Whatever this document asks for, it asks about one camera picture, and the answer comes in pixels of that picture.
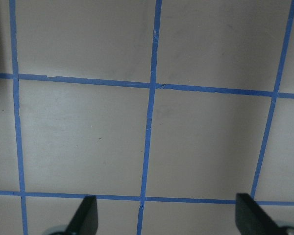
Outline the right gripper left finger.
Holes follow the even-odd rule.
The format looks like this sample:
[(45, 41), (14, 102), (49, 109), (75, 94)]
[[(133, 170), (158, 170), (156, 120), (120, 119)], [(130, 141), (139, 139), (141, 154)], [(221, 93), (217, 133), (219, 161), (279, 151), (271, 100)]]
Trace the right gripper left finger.
[(65, 235), (95, 235), (98, 230), (98, 207), (96, 196), (85, 196), (75, 212)]

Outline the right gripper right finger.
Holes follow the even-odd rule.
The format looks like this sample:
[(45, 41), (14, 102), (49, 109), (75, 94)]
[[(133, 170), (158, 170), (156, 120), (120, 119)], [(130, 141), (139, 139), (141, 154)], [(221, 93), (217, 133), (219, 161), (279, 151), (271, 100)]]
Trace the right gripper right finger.
[(235, 224), (242, 235), (286, 235), (247, 193), (236, 194)]

